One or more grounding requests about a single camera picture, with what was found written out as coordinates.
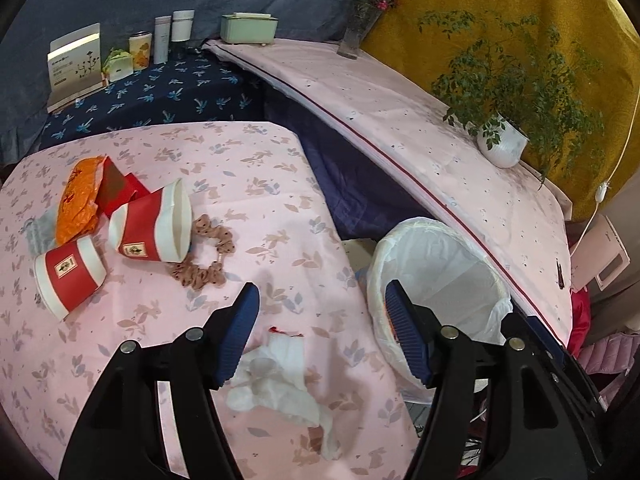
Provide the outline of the white jar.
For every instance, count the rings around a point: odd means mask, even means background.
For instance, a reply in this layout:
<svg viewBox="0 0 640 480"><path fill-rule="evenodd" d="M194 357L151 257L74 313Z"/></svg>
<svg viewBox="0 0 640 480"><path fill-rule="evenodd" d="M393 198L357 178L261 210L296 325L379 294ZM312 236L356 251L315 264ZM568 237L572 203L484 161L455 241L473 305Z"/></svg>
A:
<svg viewBox="0 0 640 480"><path fill-rule="evenodd" d="M194 10L179 10L172 12L171 41L186 42L191 38L194 21Z"/></svg>

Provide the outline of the pink rabbit print tablecloth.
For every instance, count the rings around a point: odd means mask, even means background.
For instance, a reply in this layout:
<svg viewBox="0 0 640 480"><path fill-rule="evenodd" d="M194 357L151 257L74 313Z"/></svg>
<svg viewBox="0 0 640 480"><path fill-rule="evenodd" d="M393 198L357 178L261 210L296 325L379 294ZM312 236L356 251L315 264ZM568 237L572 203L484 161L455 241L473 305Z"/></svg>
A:
<svg viewBox="0 0 640 480"><path fill-rule="evenodd" d="M192 266L124 257L101 222L103 284L64 320L44 304L28 229L56 214L74 167L105 156L151 192L178 183L194 217L232 236L234 252L194 237ZM30 454L58 474L72 431L111 355L133 340L166 344L260 293L248 348L287 336L304 350L295 383L320 414L291 422L269 408L233 411L213 394L247 479L399 479L418 439L375 342L354 271L296 134L270 122L196 122L107 132L30 155L1 188L1 405Z"/></svg>

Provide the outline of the pink brown scrunchie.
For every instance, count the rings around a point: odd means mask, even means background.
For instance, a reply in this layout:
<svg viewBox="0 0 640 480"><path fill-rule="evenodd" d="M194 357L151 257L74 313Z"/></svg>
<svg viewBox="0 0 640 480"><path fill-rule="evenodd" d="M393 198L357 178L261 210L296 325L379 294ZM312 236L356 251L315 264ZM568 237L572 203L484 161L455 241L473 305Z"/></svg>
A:
<svg viewBox="0 0 640 480"><path fill-rule="evenodd" d="M202 214L192 223L191 244L181 262L169 263L169 275L194 292L226 284L224 260L235 252L230 229Z"/></svg>

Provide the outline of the white open book box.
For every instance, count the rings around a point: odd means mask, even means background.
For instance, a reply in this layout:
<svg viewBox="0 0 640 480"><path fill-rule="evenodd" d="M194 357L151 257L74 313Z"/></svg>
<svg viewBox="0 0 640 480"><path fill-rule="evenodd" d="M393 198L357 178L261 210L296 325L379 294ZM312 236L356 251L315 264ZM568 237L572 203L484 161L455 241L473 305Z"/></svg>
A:
<svg viewBox="0 0 640 480"><path fill-rule="evenodd" d="M100 31L96 23L50 42L48 113L104 87Z"/></svg>

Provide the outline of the orange printed plastic bag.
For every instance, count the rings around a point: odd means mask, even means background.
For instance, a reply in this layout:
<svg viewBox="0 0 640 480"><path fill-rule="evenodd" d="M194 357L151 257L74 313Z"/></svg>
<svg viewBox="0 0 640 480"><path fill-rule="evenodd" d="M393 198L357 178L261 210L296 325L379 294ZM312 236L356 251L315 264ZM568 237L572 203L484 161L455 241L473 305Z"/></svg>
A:
<svg viewBox="0 0 640 480"><path fill-rule="evenodd" d="M54 238L62 246L93 233L99 223L96 203L103 179L105 156L81 159L67 179L56 217Z"/></svg>

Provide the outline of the red gold box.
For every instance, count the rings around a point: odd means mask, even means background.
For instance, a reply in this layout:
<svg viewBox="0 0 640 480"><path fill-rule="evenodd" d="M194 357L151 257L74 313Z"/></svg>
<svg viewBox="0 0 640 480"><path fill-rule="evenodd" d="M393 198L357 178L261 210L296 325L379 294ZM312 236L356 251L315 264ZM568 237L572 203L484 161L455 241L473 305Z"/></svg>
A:
<svg viewBox="0 0 640 480"><path fill-rule="evenodd" d="M96 194L98 213L109 219L123 204L150 194L150 191L131 172L122 174L106 156L102 165L102 179Z"/></svg>

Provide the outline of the pink quilted jacket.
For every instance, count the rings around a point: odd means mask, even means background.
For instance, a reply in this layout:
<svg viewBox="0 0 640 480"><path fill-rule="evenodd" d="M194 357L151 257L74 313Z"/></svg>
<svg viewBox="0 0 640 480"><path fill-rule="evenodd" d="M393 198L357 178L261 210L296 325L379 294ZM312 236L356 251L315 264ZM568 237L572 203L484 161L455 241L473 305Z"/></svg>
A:
<svg viewBox="0 0 640 480"><path fill-rule="evenodd" d="M599 393L599 402L605 410L634 366L639 349L639 334L614 333L577 352L577 362Z"/></svg>

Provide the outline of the grey drawstring pouch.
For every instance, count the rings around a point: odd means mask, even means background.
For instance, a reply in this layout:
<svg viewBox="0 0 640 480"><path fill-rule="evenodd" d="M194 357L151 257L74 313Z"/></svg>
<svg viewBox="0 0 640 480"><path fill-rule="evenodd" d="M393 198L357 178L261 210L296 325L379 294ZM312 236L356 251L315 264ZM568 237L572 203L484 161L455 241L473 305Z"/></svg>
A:
<svg viewBox="0 0 640 480"><path fill-rule="evenodd" d="M40 217L29 218L25 222L23 233L32 257L55 248L55 223L56 211L53 208L46 210Z"/></svg>

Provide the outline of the small orange printed can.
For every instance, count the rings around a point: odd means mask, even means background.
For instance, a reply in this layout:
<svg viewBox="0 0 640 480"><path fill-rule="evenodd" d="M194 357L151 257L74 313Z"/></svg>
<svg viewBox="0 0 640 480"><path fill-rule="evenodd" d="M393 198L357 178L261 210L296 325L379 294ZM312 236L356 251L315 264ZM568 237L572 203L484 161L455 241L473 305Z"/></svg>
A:
<svg viewBox="0 0 640 480"><path fill-rule="evenodd" d="M136 32L129 37L129 53L132 56L134 70L144 70L150 64L152 34Z"/></svg>

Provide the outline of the white lined trash bin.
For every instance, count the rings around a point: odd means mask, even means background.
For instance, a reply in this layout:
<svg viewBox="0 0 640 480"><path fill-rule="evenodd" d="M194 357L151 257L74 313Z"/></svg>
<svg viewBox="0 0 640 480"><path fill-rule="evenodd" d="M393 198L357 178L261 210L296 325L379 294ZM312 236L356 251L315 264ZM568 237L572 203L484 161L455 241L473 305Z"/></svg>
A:
<svg viewBox="0 0 640 480"><path fill-rule="evenodd" d="M427 404L435 391L412 376L386 313L384 292L393 280L400 281L414 304L431 309L439 322L488 344L506 341L500 325L513 310L510 292L484 252L442 222L408 219L376 244L366 281L374 336L395 371L402 397Z"/></svg>

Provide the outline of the navy floral cloth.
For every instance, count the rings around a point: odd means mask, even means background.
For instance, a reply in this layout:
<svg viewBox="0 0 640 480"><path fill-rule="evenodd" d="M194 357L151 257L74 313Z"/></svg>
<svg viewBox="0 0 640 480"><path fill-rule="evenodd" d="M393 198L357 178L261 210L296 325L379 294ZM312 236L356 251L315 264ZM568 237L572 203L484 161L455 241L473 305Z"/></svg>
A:
<svg viewBox="0 0 640 480"><path fill-rule="evenodd" d="M208 51L153 65L48 116L38 148L98 133L178 122L260 122L265 87L257 76Z"/></svg>

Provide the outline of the red garment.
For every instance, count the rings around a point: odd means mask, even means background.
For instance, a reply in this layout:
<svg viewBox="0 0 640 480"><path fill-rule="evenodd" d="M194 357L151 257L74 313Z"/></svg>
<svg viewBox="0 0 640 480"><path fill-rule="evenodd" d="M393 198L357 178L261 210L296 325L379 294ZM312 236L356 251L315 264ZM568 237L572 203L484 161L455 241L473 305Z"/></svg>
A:
<svg viewBox="0 0 640 480"><path fill-rule="evenodd" d="M587 287L570 293L572 300L573 327L567 351L574 358L578 358L580 349L585 343L591 327L590 297Z"/></svg>

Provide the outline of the red white paper cup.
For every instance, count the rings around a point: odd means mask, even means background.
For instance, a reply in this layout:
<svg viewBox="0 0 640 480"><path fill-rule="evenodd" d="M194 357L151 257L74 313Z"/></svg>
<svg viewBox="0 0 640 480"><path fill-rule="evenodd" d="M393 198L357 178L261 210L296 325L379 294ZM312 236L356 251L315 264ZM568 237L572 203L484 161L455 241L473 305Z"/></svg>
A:
<svg viewBox="0 0 640 480"><path fill-rule="evenodd" d="M108 222L108 242L134 260L183 262L191 246L193 212L177 179L117 208Z"/></svg>
<svg viewBox="0 0 640 480"><path fill-rule="evenodd" d="M104 283L106 269L90 235L35 258L35 280L47 309L64 321Z"/></svg>

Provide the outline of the white tissue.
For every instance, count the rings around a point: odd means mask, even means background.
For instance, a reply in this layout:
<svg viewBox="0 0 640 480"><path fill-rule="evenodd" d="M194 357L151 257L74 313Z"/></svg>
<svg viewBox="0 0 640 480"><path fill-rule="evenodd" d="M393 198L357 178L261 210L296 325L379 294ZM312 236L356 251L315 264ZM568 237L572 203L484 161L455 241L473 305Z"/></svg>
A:
<svg viewBox="0 0 640 480"><path fill-rule="evenodd" d="M340 446L334 437L332 413L309 393L305 370L304 336L272 328L265 344L242 355L230 379L228 408L236 412L268 408L293 424L319 427L321 456L336 460Z"/></svg>

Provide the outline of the pink white appliance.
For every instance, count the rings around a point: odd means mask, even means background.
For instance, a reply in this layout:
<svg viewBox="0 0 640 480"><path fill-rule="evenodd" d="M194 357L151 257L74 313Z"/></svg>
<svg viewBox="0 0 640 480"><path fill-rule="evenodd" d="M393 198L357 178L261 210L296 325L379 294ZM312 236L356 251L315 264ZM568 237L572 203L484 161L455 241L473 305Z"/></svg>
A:
<svg viewBox="0 0 640 480"><path fill-rule="evenodd" d="M595 281L600 290L605 290L629 265L628 252L612 221L597 214L570 252L570 287L577 292Z"/></svg>

